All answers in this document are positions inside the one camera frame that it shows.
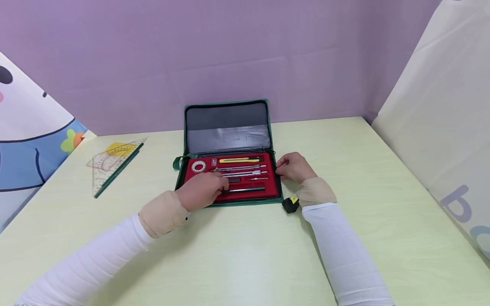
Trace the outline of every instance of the table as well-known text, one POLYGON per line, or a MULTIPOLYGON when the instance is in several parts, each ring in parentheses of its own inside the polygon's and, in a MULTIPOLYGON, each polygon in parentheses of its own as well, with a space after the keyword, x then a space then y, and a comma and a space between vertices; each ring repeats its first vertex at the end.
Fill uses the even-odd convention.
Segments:
MULTIPOLYGON (((397 305, 488 305, 490 272, 425 188, 362 118, 276 123, 277 156, 299 151, 337 194, 397 305)), ((175 186, 183 132, 87 139, 0 235, 0 304, 175 186), (85 164, 147 137, 99 199, 85 164)), ((284 183, 285 196, 295 184, 284 183)), ((336 305, 313 232, 280 204, 207 208, 154 243, 89 302, 112 305, 336 305)))

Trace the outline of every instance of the arm sleeve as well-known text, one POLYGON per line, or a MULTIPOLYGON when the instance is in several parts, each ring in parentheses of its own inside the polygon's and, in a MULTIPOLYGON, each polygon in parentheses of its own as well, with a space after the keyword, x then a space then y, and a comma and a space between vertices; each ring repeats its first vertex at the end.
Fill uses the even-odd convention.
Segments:
POLYGON ((337 203, 305 206, 339 306, 393 306, 374 261, 337 203))
POLYGON ((41 276, 15 306, 80 306, 154 241, 133 215, 41 276))

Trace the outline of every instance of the cartoon character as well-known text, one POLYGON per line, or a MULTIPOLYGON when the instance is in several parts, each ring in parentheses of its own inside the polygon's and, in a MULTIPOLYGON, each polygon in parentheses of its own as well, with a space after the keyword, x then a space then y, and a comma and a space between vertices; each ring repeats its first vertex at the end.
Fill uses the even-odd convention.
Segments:
POLYGON ((0 231, 87 129, 0 53, 0 231))

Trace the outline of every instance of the clear plastic ruler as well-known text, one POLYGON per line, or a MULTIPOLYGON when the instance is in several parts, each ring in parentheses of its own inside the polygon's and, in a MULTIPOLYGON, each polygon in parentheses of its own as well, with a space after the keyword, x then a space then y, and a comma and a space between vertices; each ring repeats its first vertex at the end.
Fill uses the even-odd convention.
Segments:
POLYGON ((107 179, 131 156, 136 148, 147 139, 142 138, 130 143, 115 142, 104 152, 94 155, 86 164, 92 168, 92 195, 102 187, 107 179))

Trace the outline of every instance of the bandage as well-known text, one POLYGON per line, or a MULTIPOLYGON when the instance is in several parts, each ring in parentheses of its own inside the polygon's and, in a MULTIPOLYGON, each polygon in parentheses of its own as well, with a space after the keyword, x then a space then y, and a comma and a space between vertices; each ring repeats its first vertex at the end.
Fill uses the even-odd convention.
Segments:
POLYGON ((182 207, 175 191, 165 191, 139 213, 140 221, 152 238, 158 238, 184 224, 188 212, 182 207))
POLYGON ((306 179, 296 193, 301 207, 322 203, 336 203, 337 198, 330 185, 321 177, 306 179))

